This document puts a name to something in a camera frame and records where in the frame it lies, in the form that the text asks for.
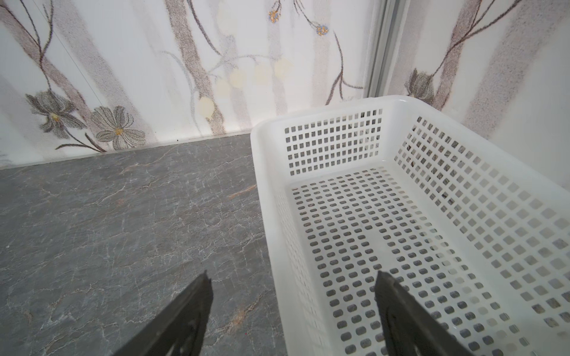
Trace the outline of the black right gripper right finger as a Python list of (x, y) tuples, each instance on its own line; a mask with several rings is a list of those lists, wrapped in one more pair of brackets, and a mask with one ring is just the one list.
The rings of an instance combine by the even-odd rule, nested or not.
[(375, 296), (387, 354), (471, 354), (387, 272), (378, 272)]

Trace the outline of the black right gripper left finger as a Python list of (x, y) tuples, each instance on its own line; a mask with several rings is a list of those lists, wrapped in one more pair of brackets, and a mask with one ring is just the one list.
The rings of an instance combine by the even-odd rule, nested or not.
[(212, 280), (198, 275), (116, 355), (199, 355), (214, 295)]

